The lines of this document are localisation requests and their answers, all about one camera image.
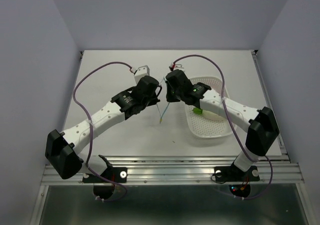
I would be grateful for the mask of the clear zip top bag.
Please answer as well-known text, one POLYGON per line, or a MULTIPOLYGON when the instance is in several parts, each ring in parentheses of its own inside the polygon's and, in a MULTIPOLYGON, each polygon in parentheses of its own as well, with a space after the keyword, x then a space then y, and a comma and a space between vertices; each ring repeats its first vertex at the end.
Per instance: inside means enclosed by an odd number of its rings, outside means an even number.
MULTIPOLYGON (((161 87, 162 89, 164 88, 166 81, 167 81, 167 80, 166 80, 165 77, 163 77, 162 80, 160 81, 159 85, 160 85, 160 87, 161 87)), ((163 110, 160 110, 159 105, 158 105, 158 104, 156 105, 157 110, 158 110, 158 113, 159 113, 159 124, 161 124, 161 123, 163 122, 163 118, 164 118, 164 116, 165 116, 165 114, 166 114, 169 106, 170 106, 170 103, 167 102, 165 108, 164 108, 163 110)))

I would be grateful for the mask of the green toy pepper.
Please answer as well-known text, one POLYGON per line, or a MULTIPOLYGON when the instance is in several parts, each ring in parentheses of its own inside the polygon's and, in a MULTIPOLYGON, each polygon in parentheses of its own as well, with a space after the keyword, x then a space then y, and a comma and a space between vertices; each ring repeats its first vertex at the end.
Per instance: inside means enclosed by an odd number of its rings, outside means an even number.
POLYGON ((203 114, 203 110, 200 109, 200 108, 197 108, 197 107, 194 107, 192 111, 196 115, 202 115, 203 114))

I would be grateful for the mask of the white toy radish green top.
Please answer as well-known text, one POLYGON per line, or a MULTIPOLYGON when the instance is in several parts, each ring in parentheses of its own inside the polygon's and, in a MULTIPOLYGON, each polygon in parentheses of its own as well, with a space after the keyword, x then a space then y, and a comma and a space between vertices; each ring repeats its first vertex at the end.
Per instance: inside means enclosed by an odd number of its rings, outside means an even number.
POLYGON ((205 119, 210 120, 210 121, 216 121, 216 122, 221 122, 224 121, 225 119, 213 112, 207 111, 207 110, 202 110, 201 114, 205 119))

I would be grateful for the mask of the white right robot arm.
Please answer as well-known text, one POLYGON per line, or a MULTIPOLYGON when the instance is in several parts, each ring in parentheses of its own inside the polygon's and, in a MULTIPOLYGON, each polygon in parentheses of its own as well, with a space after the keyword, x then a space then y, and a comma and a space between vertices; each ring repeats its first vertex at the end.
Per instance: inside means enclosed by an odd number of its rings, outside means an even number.
POLYGON ((165 82, 168 102, 182 101, 212 112, 225 118, 232 130, 233 125, 237 125, 247 133, 245 145, 230 167, 231 177, 235 180, 242 180, 248 175, 249 168, 266 155, 280 134, 274 112, 268 107, 252 108, 223 96, 224 90, 217 92, 201 82, 193 84, 180 69, 168 73, 165 82))

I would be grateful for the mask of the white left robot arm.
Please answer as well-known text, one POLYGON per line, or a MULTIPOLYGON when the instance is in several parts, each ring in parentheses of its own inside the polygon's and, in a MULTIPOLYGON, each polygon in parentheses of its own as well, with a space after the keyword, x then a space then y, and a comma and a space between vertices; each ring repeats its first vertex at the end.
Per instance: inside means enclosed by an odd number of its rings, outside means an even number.
POLYGON ((73 177, 85 166, 84 159, 80 157, 82 150, 87 145, 92 149, 94 138, 158 103, 158 88, 161 88, 160 83, 145 75, 136 86, 112 97, 90 118, 62 132, 54 129, 47 136, 45 157, 62 179, 73 177))

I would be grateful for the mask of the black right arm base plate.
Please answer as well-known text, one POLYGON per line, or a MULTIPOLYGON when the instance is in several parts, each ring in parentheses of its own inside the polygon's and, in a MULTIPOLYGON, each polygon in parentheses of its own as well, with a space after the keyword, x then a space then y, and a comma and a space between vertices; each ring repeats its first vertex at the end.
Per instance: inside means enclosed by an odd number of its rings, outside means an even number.
POLYGON ((210 179, 216 184, 229 183, 229 191, 233 196, 247 199, 251 193, 250 182, 259 182, 260 175, 254 165, 248 171, 242 171, 233 165, 216 166, 210 179))

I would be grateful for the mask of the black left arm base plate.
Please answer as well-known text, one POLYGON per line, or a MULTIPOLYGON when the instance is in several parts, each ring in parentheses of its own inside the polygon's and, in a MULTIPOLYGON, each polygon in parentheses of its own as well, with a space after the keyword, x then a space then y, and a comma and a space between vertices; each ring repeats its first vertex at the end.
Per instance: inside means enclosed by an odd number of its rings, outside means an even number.
POLYGON ((107 168, 100 176, 85 173, 82 182, 93 184, 92 191, 95 199, 106 203, 121 200, 127 195, 128 189, 124 185, 127 177, 127 167, 113 167, 107 168))

